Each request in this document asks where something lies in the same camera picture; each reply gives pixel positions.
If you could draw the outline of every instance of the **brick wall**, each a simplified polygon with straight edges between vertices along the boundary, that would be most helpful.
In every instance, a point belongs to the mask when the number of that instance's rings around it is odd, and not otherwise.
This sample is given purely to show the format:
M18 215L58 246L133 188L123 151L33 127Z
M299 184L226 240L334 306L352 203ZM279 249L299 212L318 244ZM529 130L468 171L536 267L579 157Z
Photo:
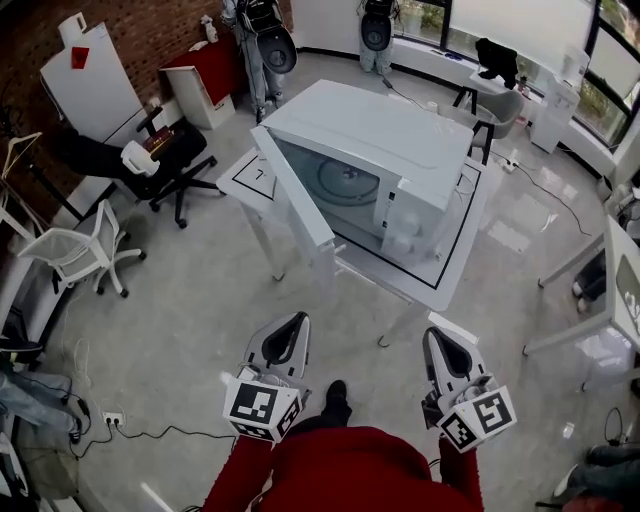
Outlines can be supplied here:
M290 0L280 5L292 28ZM158 68L205 39L199 23L203 14L224 30L218 21L221 10L222 0L14 0L0 11L0 90L11 80L3 104L13 107L13 120L23 135L47 135L63 126L40 83L39 70L63 48L58 25L77 12L83 13L89 28L105 22L134 89L146 103L160 94ZM6 143L0 141L1 161ZM65 195L80 182L43 145L34 149L34 156ZM58 210L57 202L24 170L12 170L9 181L44 218L51 219Z

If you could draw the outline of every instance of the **gray floor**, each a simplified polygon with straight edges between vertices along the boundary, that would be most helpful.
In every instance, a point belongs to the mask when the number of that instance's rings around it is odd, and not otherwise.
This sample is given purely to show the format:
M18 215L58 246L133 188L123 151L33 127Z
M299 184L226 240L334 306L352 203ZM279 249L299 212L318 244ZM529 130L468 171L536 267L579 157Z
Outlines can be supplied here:
M389 93L379 77L362 73L355 62L309 54L300 56L287 93L295 95L320 78ZM453 91L399 72L390 79L422 104L450 104L455 97ZM214 180L251 147L252 126L252 115L240 108L208 134L219 164L207 179ZM561 151L548 156L531 146L523 129L494 144L504 155L514 147L523 153L522 164L533 169L532 177L563 197L584 231L597 234L603 212L594 179ZM133 235L129 245L144 248L149 257L120 269L130 297L121 299L110 286L102 297L88 287L76 290L66 329L63 315L52 334L49 368L74 375L75 389L90 399L94 417L97 408L122 409L130 434L160 433L170 424L228 433L221 418L220 372L235 371L259 327L304 310L313 329L307 381L315 391L306 414L319 411L332 379L344 378L354 425L379 427L428 458L437 457L438 435L425 430L420 411L427 390L420 341L430 320L421 319L390 348L380 349L375 339L405 307L402 300L342 273L335 303L319 303L291 238L270 227L287 267L284 280L275 283L238 203L201 191L188 193L186 201L185 231L173 223L170 204L158 214L140 205L126 229ZM588 240L571 214L522 172L504 174L443 314L479 337L487 367L509 387L518 414L514 428L478 450L487 511L533 510L533 502L548 496L586 447L603 441L612 406L620 408L627 423L636 415L628 386L579 392L587 377L629 366L628 344L615 335L527 359L521 355L525 342L578 321L570 276L544 292L536 281ZM96 419L78 449L88 439L106 438L106 427ZM109 444L93 446L77 469L110 512L160 510L143 490L145 483L173 510L181 510L202 503L230 447L230 440L175 432L159 441L116 435Z

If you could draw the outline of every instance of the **red sleeve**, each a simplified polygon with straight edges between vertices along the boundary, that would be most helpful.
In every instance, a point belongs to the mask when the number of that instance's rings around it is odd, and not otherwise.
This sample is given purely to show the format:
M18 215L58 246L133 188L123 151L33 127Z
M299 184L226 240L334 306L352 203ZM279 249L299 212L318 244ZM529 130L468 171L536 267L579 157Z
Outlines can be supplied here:
M245 512L271 470L271 443L240 436L202 512Z
M441 438L440 475L445 484L460 491L479 511L484 511L475 450L458 453L447 439Z

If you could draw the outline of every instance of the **bottle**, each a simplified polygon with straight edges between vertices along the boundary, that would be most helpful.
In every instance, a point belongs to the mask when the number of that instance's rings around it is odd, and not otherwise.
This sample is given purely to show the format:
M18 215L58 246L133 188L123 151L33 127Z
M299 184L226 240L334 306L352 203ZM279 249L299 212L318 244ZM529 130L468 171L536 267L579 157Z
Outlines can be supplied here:
M204 30L207 33L207 40L210 43L217 43L218 31L216 30L216 27L213 26L213 19L205 14L202 18L200 18L200 23L204 25Z

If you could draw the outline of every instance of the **power strip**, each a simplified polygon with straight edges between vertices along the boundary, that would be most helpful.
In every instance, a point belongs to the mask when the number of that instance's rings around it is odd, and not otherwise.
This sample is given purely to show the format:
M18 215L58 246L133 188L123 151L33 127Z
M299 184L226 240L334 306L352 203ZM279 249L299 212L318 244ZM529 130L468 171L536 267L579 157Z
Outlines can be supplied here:
M518 164L520 162L518 162L518 150L514 149L511 152L511 155L509 156L509 158L503 158L500 162L500 167L502 167L507 174L511 174L513 173L514 169L516 167L518 167Z

